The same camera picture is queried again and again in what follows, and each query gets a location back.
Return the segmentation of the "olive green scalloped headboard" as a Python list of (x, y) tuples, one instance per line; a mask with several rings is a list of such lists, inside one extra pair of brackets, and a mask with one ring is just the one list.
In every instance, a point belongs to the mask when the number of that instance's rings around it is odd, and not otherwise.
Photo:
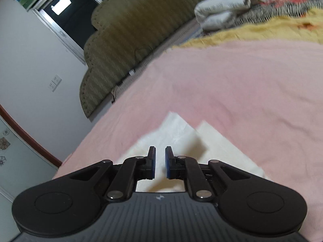
[(90, 117), (128, 73), (180, 27), (194, 19), (203, 0), (103, 0), (94, 10), (96, 28), (85, 43), (88, 70), (79, 98)]

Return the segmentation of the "dark window with frame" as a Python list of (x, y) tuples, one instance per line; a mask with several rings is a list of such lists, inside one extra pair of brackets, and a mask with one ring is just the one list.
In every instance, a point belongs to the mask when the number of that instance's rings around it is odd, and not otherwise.
[(85, 42), (96, 31), (91, 16), (102, 1), (37, 0), (32, 10), (59, 41), (84, 63)]

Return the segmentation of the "white wall socket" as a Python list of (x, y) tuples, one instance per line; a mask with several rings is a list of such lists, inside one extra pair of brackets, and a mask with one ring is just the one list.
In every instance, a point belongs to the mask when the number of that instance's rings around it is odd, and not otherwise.
[(57, 88), (57, 85), (53, 81), (51, 81), (48, 88), (50, 89), (50, 91), (54, 92)]
[(56, 75), (56, 76), (54, 76), (54, 78), (52, 79), (52, 82), (53, 82), (56, 86), (58, 86), (58, 85), (60, 84), (61, 80), (62, 80), (62, 79), (61, 79), (58, 75)]

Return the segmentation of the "white wall socket left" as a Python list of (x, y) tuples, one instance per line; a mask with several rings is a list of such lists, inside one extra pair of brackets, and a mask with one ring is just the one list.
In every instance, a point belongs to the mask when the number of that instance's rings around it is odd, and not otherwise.
[(53, 81), (51, 81), (48, 88), (50, 89), (50, 91), (54, 92), (57, 88), (57, 85)]

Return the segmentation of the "yellow blanket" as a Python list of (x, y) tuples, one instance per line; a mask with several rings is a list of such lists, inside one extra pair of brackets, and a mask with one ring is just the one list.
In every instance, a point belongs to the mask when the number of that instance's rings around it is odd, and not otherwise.
[(265, 41), (281, 39), (322, 44), (322, 9), (312, 8), (300, 18), (277, 16), (263, 24), (246, 24), (174, 46), (175, 48), (206, 48), (234, 41)]

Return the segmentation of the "white floral wardrobe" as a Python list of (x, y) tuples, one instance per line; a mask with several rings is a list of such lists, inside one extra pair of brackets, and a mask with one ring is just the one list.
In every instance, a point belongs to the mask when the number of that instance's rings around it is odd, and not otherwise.
[(1, 120), (1, 241), (10, 241), (19, 233), (12, 217), (16, 196), (51, 180), (57, 169)]

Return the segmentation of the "colourful floral quilt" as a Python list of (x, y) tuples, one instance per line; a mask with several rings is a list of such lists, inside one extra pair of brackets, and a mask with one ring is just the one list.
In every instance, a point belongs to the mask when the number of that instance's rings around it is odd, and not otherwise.
[(301, 18), (313, 8), (321, 9), (322, 0), (265, 0), (237, 16), (232, 27), (263, 24), (278, 16)]

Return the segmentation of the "brown wooden door frame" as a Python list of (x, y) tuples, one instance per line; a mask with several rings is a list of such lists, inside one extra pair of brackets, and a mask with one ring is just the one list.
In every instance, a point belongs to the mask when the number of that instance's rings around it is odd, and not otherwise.
[(9, 113), (3, 108), (1, 105), (1, 118), (18, 134), (18, 136), (25, 141), (34, 151), (39, 153), (43, 158), (48, 160), (56, 167), (60, 167), (62, 162), (53, 156), (50, 152), (48, 152), (44, 147), (42, 147), (38, 142), (36, 142), (10, 115)]

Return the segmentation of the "white wall socket right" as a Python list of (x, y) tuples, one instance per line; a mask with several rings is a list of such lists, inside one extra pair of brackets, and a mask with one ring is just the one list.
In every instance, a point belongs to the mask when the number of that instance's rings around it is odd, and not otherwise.
[(61, 79), (58, 75), (56, 75), (56, 76), (54, 76), (54, 78), (52, 79), (52, 82), (53, 82), (56, 86), (58, 86), (58, 85), (60, 84), (61, 80), (62, 80), (62, 79)]

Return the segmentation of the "white patterned folded quilt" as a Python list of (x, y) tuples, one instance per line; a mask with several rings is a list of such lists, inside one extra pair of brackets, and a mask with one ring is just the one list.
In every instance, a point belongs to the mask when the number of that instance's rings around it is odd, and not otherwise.
[(204, 31), (216, 31), (230, 26), (250, 7), (251, 0), (204, 0), (195, 6), (194, 13)]

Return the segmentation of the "pink bed blanket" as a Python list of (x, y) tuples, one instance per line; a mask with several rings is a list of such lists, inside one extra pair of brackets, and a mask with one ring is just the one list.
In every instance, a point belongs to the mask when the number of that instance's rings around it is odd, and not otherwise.
[(299, 192), (301, 232), (322, 241), (322, 45), (267, 40), (175, 48), (151, 62), (58, 169), (116, 161), (169, 112), (219, 131), (277, 183)]

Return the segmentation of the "white textured pants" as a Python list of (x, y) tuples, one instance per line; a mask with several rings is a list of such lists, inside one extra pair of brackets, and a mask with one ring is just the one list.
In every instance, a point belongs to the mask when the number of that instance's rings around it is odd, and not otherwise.
[(116, 164), (121, 164), (130, 157), (147, 155), (150, 146), (156, 148), (155, 178), (140, 180), (136, 186), (138, 192), (185, 190), (183, 181), (166, 178), (165, 148), (167, 146), (172, 147), (175, 156), (193, 157), (202, 164), (207, 164), (209, 160), (220, 160), (256, 176), (269, 179), (261, 167), (206, 121), (202, 121), (194, 129), (179, 114), (169, 112), (156, 130), (142, 136), (116, 161)]

